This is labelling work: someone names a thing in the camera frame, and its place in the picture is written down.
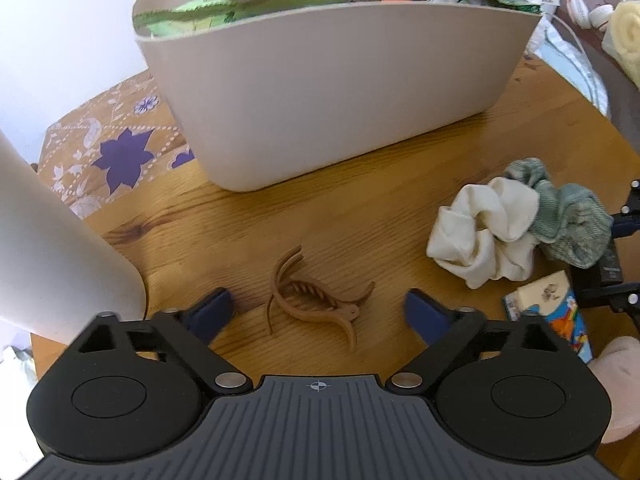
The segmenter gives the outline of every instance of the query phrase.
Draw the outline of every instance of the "wooden table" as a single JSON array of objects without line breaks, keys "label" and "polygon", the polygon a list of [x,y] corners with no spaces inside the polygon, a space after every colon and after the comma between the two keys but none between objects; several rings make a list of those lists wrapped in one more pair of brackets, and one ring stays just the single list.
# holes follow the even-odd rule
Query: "wooden table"
[{"label": "wooden table", "polygon": [[[197,162],[143,184],[87,223],[140,270],[149,313],[188,307],[227,286],[239,315],[211,346],[257,381],[261,374],[365,374],[386,379],[424,345],[405,325],[402,298],[412,286],[448,306],[473,305],[504,317],[500,298],[519,284],[500,280],[469,290],[425,256],[438,207],[468,183],[487,182],[509,162],[538,156],[554,183],[583,184],[610,211],[624,203],[640,160],[620,134],[542,62],[523,60],[493,108],[465,121],[330,168],[247,194],[209,183]],[[268,336],[262,307],[278,257],[302,244],[308,273],[337,290],[376,288],[355,322],[348,351],[332,324],[303,323],[273,309]],[[619,243],[628,280],[640,280],[632,258],[640,237]],[[535,278],[558,264],[541,256]],[[594,352],[630,321],[606,308],[587,312]],[[60,345],[34,336],[42,374]],[[600,458],[625,478],[638,478],[629,458],[637,437],[603,446]]]}]

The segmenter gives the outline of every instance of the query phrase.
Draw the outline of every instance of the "metal screw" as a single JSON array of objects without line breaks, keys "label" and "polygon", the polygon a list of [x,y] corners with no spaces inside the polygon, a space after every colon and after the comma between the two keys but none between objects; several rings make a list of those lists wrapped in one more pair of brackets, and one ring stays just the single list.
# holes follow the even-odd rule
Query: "metal screw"
[{"label": "metal screw", "polygon": [[225,372],[216,377],[216,384],[222,388],[237,388],[246,383],[246,377],[238,372]]},{"label": "metal screw", "polygon": [[391,377],[391,383],[398,388],[415,388],[422,384],[422,377],[411,372],[400,372]]}]

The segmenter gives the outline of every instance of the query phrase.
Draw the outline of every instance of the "white cylinder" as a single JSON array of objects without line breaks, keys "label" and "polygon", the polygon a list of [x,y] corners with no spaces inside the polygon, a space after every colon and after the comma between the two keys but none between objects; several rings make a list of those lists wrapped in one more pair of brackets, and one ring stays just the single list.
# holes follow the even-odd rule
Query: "white cylinder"
[{"label": "white cylinder", "polygon": [[140,274],[38,179],[0,132],[0,319],[69,343],[98,312],[141,319]]}]

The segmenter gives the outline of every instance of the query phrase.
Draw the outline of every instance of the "white wall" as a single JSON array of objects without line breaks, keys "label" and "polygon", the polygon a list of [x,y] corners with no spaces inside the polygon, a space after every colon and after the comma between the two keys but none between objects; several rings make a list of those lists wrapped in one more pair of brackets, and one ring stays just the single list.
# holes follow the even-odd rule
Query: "white wall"
[{"label": "white wall", "polygon": [[2,350],[7,346],[13,346],[19,350],[29,348],[31,346],[31,335],[26,330],[16,328],[0,319],[0,363],[2,362]]},{"label": "white wall", "polygon": [[45,129],[146,68],[135,0],[0,0],[0,130],[36,162]]}]

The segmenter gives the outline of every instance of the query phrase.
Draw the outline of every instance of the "headphones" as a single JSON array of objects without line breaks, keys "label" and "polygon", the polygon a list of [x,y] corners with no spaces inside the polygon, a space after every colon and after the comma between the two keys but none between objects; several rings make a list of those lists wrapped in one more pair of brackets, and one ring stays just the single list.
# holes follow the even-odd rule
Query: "headphones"
[{"label": "headphones", "polygon": [[566,0],[569,17],[580,28],[595,27],[600,32],[607,30],[609,18],[613,14],[613,6],[606,4],[597,6],[591,12],[584,3],[584,0]]}]

